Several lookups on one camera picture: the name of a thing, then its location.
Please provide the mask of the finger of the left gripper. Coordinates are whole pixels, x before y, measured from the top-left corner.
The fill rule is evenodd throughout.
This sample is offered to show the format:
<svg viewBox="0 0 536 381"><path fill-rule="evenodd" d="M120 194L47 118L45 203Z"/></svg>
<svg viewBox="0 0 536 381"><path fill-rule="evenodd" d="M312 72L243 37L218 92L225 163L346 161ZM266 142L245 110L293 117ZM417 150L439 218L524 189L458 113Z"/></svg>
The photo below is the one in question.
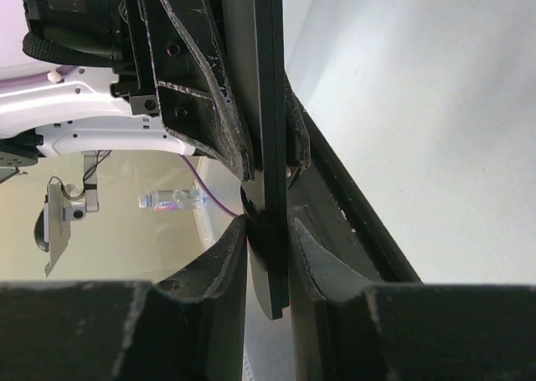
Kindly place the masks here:
<svg viewBox="0 0 536 381"><path fill-rule="evenodd" d="M286 160L292 167L309 167L311 164L310 137L303 115L303 104L294 93L285 75L286 108Z"/></svg>
<svg viewBox="0 0 536 381"><path fill-rule="evenodd" d="M165 128L239 180L253 179L250 134L210 0L142 0L142 13Z"/></svg>

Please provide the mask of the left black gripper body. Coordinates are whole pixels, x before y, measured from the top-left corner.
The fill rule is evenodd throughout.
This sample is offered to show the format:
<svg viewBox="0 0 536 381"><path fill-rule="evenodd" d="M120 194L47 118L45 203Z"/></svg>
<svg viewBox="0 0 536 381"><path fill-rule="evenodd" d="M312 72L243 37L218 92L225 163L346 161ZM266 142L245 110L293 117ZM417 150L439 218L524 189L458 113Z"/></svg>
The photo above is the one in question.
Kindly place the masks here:
<svg viewBox="0 0 536 381"><path fill-rule="evenodd" d="M195 117L197 65L159 0L121 0L123 65L112 94L134 115Z"/></svg>

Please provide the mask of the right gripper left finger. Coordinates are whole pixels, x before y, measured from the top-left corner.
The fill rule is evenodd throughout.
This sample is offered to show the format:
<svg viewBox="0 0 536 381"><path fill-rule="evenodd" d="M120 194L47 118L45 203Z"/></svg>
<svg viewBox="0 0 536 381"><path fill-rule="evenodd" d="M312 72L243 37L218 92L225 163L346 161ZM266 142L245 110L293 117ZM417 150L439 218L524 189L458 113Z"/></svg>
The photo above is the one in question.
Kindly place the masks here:
<svg viewBox="0 0 536 381"><path fill-rule="evenodd" d="M246 220L158 283L4 282L4 380L239 380Z"/></svg>

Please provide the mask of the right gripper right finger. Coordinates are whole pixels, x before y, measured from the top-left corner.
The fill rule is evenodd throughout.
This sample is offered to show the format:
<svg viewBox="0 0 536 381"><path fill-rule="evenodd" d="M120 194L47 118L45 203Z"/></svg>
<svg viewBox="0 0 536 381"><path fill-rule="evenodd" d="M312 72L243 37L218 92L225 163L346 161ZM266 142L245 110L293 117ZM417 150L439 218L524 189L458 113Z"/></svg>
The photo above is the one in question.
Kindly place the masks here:
<svg viewBox="0 0 536 381"><path fill-rule="evenodd" d="M374 282L300 220L290 237L297 379L534 379L532 286Z"/></svg>

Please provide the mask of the black remote control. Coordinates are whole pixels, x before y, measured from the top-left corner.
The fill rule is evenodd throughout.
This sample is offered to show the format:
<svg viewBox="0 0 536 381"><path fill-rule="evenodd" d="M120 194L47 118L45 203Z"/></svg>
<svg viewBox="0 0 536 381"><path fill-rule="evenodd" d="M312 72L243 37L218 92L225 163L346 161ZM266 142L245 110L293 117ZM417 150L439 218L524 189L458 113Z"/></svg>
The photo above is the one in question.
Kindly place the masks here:
<svg viewBox="0 0 536 381"><path fill-rule="evenodd" d="M222 0L234 94L253 147L241 186L250 265L262 311L281 318L287 285L286 112L282 0Z"/></svg>

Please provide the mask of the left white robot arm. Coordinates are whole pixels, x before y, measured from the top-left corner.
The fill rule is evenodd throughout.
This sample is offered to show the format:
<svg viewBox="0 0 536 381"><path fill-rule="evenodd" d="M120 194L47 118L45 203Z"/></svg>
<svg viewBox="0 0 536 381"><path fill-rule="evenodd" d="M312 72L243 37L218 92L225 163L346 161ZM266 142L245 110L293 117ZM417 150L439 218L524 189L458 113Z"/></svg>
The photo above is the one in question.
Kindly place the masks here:
<svg viewBox="0 0 536 381"><path fill-rule="evenodd" d="M240 181L311 161L281 0L21 0L40 74L1 82L1 164L91 150L205 155Z"/></svg>

